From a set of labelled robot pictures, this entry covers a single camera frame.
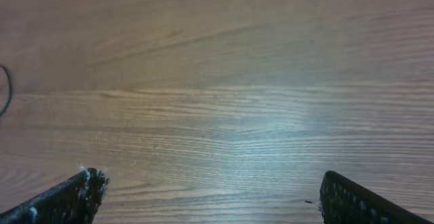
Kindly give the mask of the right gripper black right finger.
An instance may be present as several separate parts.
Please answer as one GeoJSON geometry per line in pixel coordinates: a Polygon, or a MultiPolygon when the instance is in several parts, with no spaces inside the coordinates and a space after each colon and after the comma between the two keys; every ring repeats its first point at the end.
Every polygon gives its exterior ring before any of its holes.
{"type": "Polygon", "coordinates": [[[323,176],[319,200],[325,224],[433,224],[331,170],[323,176]]]}

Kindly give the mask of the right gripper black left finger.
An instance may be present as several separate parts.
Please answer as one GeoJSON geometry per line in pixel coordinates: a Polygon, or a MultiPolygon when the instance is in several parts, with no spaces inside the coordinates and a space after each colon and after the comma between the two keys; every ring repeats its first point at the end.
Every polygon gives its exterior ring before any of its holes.
{"type": "Polygon", "coordinates": [[[109,179],[86,168],[35,197],[1,213],[1,224],[92,224],[109,179]]]}

